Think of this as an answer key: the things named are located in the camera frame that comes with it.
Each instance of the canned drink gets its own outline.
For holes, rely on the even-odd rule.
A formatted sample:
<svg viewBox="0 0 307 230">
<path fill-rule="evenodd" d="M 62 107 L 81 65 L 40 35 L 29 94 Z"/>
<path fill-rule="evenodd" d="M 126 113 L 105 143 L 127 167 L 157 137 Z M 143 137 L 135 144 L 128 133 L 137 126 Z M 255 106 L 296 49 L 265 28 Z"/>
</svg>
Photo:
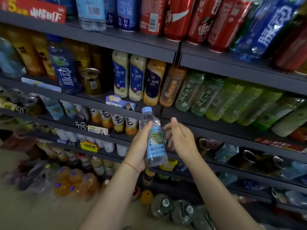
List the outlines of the canned drink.
<svg viewBox="0 0 307 230">
<path fill-rule="evenodd" d="M 188 27 L 188 41 L 194 44 L 204 42 L 216 18 L 222 0 L 197 0 Z"/>
<path fill-rule="evenodd" d="M 252 5 L 247 0 L 223 0 L 208 37 L 211 50 L 219 53 L 227 51 Z"/>
<path fill-rule="evenodd" d="M 169 0 L 164 34 L 173 41 L 182 41 L 190 21 L 195 0 Z"/>
</svg>

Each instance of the large water bottle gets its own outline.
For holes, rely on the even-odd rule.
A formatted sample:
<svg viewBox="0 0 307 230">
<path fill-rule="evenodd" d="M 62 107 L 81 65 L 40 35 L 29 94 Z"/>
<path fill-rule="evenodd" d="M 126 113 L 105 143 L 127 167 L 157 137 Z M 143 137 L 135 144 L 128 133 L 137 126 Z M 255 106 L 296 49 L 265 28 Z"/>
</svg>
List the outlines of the large water bottle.
<svg viewBox="0 0 307 230">
<path fill-rule="evenodd" d="M 160 120 L 153 116 L 153 110 L 149 106 L 142 108 L 142 113 L 144 116 L 140 122 L 140 129 L 146 126 L 149 121 L 153 122 L 147 140 L 146 165 L 147 167 L 154 167 L 167 164 L 167 154 L 165 152 L 165 145 L 162 138 Z"/>
</svg>

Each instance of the plastic bottle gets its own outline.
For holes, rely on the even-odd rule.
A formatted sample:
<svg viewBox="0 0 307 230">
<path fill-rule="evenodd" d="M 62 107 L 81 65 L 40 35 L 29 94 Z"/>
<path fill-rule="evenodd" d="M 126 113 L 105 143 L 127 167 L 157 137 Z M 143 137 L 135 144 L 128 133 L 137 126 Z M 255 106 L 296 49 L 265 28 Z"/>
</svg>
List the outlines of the plastic bottle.
<svg viewBox="0 0 307 230">
<path fill-rule="evenodd" d="M 153 116 L 152 108 L 147 106 L 142 108 L 143 119 L 140 123 L 140 130 L 146 126 L 149 121 L 153 122 L 153 126 L 149 131 L 146 165 L 147 167 L 160 166 L 167 163 L 167 154 L 162 138 L 162 130 L 160 120 Z"/>
<path fill-rule="evenodd" d="M 183 80 L 187 74 L 187 69 L 184 67 L 174 67 L 171 65 L 167 76 L 165 78 L 164 85 L 162 87 L 159 103 L 162 106 L 170 107 L 174 104 L 175 98 L 182 85 Z"/>
<path fill-rule="evenodd" d="M 114 94 L 120 97 L 127 97 L 129 93 L 129 54 L 114 50 L 112 52 L 114 69 Z"/>
<path fill-rule="evenodd" d="M 143 99 L 146 62 L 146 57 L 132 55 L 130 58 L 129 98 L 133 101 Z"/>
<path fill-rule="evenodd" d="M 263 92 L 263 86 L 253 83 L 247 83 L 242 93 L 234 100 L 230 107 L 222 115 L 222 120 L 226 123 L 235 122 L 240 114 L 252 104 Z"/>
<path fill-rule="evenodd" d="M 103 0 L 76 0 L 76 3 L 79 14 L 79 22 L 84 30 L 106 30 Z"/>
<path fill-rule="evenodd" d="M 82 86 L 70 50 L 63 43 L 62 37 L 53 34 L 46 34 L 46 36 L 49 40 L 50 61 L 59 79 L 62 92 L 68 94 L 79 93 L 82 90 Z"/>
<path fill-rule="evenodd" d="M 245 82 L 228 78 L 224 87 L 217 94 L 212 104 L 206 111 L 206 117 L 210 120 L 219 120 L 233 101 L 240 95 L 244 89 Z"/>
<path fill-rule="evenodd" d="M 262 94 L 249 105 L 237 119 L 237 123 L 248 126 L 283 94 L 280 89 L 265 87 Z"/>
<path fill-rule="evenodd" d="M 144 103 L 149 106 L 158 104 L 160 86 L 165 73 L 166 63 L 150 59 L 147 65 L 147 80 L 144 91 Z"/>
</svg>

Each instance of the cream-colored bottle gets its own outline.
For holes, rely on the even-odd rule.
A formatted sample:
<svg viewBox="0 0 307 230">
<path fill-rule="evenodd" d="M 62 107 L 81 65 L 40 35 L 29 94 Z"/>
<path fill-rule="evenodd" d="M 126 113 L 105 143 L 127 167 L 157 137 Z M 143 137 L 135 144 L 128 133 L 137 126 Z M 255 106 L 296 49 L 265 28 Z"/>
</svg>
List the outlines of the cream-colored bottle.
<svg viewBox="0 0 307 230">
<path fill-rule="evenodd" d="M 129 54 L 123 51 L 112 52 L 114 70 L 114 93 L 120 97 L 127 97 L 129 93 Z"/>
<path fill-rule="evenodd" d="M 146 61 L 146 57 L 138 55 L 132 55 L 130 58 L 129 98 L 133 101 L 143 99 Z"/>
</svg>

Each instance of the coca-cola can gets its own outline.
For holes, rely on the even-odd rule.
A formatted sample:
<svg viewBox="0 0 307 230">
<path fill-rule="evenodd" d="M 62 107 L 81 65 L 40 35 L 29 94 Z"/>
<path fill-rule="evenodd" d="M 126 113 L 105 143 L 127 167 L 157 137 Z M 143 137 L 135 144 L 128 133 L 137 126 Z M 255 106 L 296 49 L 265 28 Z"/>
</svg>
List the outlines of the coca-cola can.
<svg viewBox="0 0 307 230">
<path fill-rule="evenodd" d="M 227 51 L 252 4 L 251 1 L 245 0 L 223 0 L 208 37 L 211 50 Z"/>
<path fill-rule="evenodd" d="M 167 0 L 142 0 L 140 31 L 160 35 L 165 19 Z"/>
<path fill-rule="evenodd" d="M 173 41 L 182 41 L 190 21 L 195 0 L 169 0 L 164 34 Z"/>
<path fill-rule="evenodd" d="M 222 0 L 197 0 L 188 27 L 188 41 L 201 44 L 208 37 Z"/>
</svg>

